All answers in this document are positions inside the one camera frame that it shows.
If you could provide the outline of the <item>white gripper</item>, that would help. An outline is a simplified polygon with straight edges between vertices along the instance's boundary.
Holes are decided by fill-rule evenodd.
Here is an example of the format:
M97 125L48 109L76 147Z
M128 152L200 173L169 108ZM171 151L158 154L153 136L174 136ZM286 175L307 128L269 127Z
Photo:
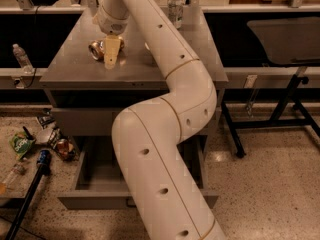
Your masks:
M92 22L103 33L108 35L104 39L104 65L108 70L115 66L121 46L121 40L116 35L120 35L125 31L128 19L128 13L115 15L108 12L103 6L98 8L97 13L92 19Z

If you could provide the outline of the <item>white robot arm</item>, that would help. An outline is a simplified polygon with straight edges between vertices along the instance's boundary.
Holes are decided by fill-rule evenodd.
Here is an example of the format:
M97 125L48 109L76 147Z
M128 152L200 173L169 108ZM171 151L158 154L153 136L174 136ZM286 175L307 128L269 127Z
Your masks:
M227 240L178 151L212 118L217 94L203 62L154 0L103 0L95 20L110 44L135 21L168 93L122 110L112 143L123 177L151 240Z

